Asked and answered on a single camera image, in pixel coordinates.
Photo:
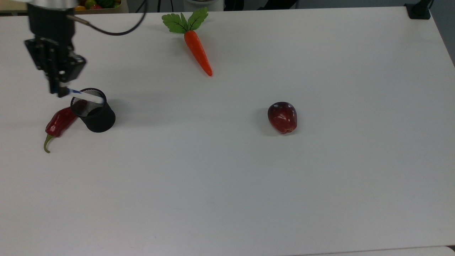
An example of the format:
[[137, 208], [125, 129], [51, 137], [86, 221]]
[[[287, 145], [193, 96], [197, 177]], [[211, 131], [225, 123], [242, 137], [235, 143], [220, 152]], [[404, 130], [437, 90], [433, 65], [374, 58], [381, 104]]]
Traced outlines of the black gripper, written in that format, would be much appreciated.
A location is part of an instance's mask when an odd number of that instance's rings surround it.
[[75, 22], [67, 17], [74, 9], [27, 4], [27, 11], [34, 38], [24, 44], [36, 68], [48, 75], [50, 93], [65, 97], [70, 93], [67, 82], [78, 78], [86, 64], [85, 58], [74, 52]]

